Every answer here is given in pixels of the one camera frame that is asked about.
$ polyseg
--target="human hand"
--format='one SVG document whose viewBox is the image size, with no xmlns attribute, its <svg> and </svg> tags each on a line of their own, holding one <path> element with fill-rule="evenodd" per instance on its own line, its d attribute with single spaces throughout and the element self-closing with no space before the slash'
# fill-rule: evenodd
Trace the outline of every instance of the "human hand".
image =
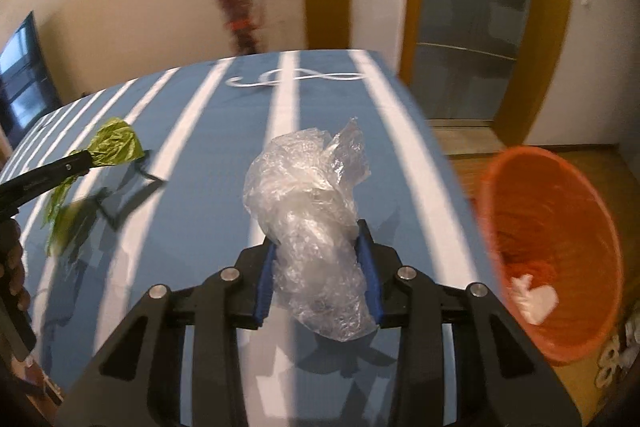
<svg viewBox="0 0 640 427">
<path fill-rule="evenodd" d="M 18 309 L 26 311 L 31 296 L 24 285 L 24 265 L 22 264 L 22 245 L 20 244 L 20 225 L 15 219 L 0 223 L 0 278 L 10 277 L 9 291 L 18 296 Z"/>
</svg>

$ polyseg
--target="finger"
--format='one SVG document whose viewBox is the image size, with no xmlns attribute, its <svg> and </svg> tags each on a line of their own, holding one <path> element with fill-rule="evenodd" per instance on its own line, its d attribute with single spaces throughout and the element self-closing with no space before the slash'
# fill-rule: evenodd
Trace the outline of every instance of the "finger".
<svg viewBox="0 0 640 427">
<path fill-rule="evenodd" d="M 7 253 L 20 241 L 20 225 L 15 219 L 0 223 L 0 253 Z"/>
<path fill-rule="evenodd" d="M 22 286 L 24 285 L 24 265 L 18 264 L 15 270 L 11 273 L 11 282 L 9 283 L 9 291 L 11 295 L 18 295 Z"/>
<path fill-rule="evenodd" d="M 31 295 L 24 288 L 20 292 L 20 297 L 18 298 L 18 309 L 21 312 L 25 312 L 29 309 L 29 304 L 31 303 Z"/>
<path fill-rule="evenodd" d="M 9 250 L 6 255 L 6 265 L 9 270 L 13 270 L 18 263 L 22 260 L 22 245 L 20 243 L 16 243 L 14 247 Z"/>
</svg>

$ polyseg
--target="blue and white tablecloth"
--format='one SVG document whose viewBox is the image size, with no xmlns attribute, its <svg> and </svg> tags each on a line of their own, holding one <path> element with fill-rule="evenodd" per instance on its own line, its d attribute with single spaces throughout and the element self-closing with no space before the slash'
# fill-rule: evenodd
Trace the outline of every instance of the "blue and white tablecloth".
<svg viewBox="0 0 640 427">
<path fill-rule="evenodd" d="M 437 282 L 464 287 L 482 280 L 496 287 L 453 172 L 408 91 L 376 54 L 252 55 L 131 80 L 44 116 L 0 181 L 85 147 L 113 116 L 132 124 L 150 156 L 143 171 L 92 169 L 76 182 L 68 200 L 81 205 L 81 219 L 67 255 L 44 255 L 45 198 L 17 216 L 38 335 L 34 353 L 64 389 L 151 285 L 197 285 L 261 242 L 242 207 L 244 174 L 265 142 L 297 129 L 335 134 L 357 117 L 372 174 L 355 198 L 375 241 Z M 95 203 L 105 194 L 109 220 Z M 398 330 L 385 330 L 335 343 L 272 307 L 261 330 L 239 337 L 250 424 L 386 425 L 398 340 Z M 450 349 L 447 342 L 448 421 L 455 418 Z M 187 342 L 187 425 L 190 350 Z"/>
</svg>

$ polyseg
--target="green plastic bag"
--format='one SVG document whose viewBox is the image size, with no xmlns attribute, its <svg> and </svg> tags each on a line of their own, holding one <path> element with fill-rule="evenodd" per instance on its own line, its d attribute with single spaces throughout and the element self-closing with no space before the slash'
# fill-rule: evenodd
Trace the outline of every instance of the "green plastic bag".
<svg viewBox="0 0 640 427">
<path fill-rule="evenodd" d="M 94 167 L 121 165 L 142 158 L 145 154 L 135 131 L 121 118 L 111 118 L 100 127 L 86 150 L 91 155 Z M 62 253 L 68 243 L 66 236 L 75 212 L 71 212 L 71 208 L 68 209 L 69 212 L 62 212 L 62 210 L 71 185 L 78 178 L 78 174 L 68 177 L 50 193 L 42 224 L 43 227 L 47 223 L 52 224 L 46 246 L 47 255 Z"/>
</svg>

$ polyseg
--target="blue gripper pad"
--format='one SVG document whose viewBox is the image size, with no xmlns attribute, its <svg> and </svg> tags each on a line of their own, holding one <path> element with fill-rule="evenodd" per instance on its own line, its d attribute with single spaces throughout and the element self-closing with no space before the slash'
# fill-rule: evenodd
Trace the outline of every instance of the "blue gripper pad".
<svg viewBox="0 0 640 427">
<path fill-rule="evenodd" d="M 259 326 L 269 315 L 269 308 L 271 307 L 271 298 L 273 297 L 273 261 L 275 259 L 276 246 L 273 243 L 269 243 L 255 295 L 254 319 Z"/>
<path fill-rule="evenodd" d="M 380 285 L 376 265 L 373 262 L 371 246 L 364 234 L 360 232 L 356 240 L 356 260 L 360 263 L 364 279 L 367 281 L 367 290 L 364 293 L 364 298 L 373 320 L 376 324 L 380 324 L 383 315 L 382 286 Z"/>
</svg>

